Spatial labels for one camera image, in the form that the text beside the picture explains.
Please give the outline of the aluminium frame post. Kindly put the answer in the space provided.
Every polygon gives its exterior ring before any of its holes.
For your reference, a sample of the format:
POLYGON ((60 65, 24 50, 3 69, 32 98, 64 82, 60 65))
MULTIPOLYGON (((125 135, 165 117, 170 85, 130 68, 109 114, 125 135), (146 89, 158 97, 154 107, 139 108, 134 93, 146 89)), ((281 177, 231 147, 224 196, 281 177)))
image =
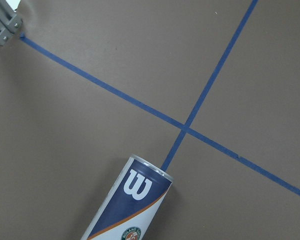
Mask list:
POLYGON ((23 20, 6 0, 0 0, 0 46, 21 28, 23 20))

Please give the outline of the Wilson tennis ball can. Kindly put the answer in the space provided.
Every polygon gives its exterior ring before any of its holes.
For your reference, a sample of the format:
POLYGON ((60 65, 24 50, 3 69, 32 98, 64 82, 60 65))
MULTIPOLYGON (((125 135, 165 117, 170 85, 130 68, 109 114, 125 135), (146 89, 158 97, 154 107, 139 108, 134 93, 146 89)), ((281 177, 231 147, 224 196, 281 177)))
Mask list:
POLYGON ((84 232, 83 240, 141 240, 173 178, 132 154, 84 232))

